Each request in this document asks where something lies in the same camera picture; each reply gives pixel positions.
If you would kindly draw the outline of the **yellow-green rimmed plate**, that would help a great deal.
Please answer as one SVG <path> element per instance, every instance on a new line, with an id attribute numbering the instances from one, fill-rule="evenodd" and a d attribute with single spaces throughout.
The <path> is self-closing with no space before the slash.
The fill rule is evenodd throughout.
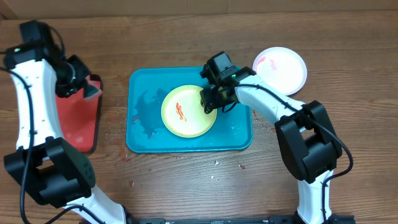
<path id="1" fill-rule="evenodd" d="M 173 89 L 161 106 L 161 118 L 165 127 L 183 138 L 195 138 L 205 134 L 214 125 L 217 110 L 206 114 L 201 105 L 202 87 L 183 85 Z"/>

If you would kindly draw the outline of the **white plate with red stain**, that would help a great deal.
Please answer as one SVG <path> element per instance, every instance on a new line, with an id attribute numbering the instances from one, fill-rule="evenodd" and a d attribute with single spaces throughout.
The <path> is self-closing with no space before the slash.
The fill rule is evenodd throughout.
<path id="1" fill-rule="evenodd" d="M 283 95 L 294 95 L 307 81 L 303 58 L 285 47 L 263 50 L 254 60 L 252 69 L 271 87 Z"/>

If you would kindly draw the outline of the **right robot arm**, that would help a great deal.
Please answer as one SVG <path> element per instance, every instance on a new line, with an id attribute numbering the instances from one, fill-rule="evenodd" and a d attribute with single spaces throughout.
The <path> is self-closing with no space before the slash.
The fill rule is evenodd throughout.
<path id="1" fill-rule="evenodd" d="M 249 67 L 233 65 L 225 52 L 212 56 L 200 73 L 209 87 L 200 92 L 206 114 L 241 103 L 275 127 L 282 160 L 298 181 L 297 223 L 333 223 L 329 183 L 342 148 L 325 107 L 285 96 Z"/>

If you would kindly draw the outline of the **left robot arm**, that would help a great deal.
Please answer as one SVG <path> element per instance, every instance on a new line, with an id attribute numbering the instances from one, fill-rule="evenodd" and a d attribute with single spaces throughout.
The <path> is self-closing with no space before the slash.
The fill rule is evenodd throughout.
<path id="1" fill-rule="evenodd" d="M 103 83 L 76 56 L 66 56 L 60 34 L 40 21 L 20 25 L 21 45 L 4 52 L 2 70 L 17 93 L 19 135 L 4 166 L 20 197 L 88 223 L 134 223 L 125 206 L 96 184 L 87 154 L 96 148 Z"/>

